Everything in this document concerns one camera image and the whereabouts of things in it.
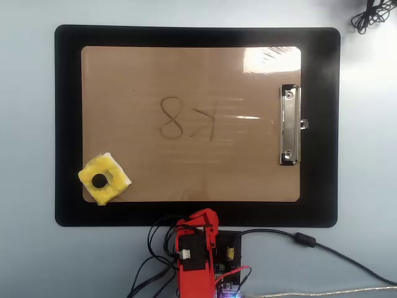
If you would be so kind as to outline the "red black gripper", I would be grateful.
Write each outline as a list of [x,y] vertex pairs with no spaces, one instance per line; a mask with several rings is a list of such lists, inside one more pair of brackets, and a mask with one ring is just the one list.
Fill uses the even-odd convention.
[[217,213],[211,209],[200,210],[179,219],[176,225],[179,270],[208,271],[208,249],[216,247],[218,235]]

